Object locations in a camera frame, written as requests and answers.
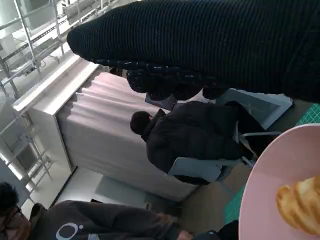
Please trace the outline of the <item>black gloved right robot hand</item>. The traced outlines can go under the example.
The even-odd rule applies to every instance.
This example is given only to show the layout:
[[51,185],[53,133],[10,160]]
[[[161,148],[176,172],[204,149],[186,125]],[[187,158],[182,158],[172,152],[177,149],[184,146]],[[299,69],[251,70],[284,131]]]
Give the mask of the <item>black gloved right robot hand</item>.
[[67,35],[72,52],[127,71],[152,100],[229,89],[320,101],[317,0],[141,0]]

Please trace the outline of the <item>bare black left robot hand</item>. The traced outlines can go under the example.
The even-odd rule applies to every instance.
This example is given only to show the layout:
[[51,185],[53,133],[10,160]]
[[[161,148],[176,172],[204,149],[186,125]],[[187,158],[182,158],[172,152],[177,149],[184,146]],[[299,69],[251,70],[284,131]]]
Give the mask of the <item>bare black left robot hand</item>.
[[233,220],[223,226],[219,231],[209,230],[197,234],[194,240],[238,240],[239,239],[239,221]]

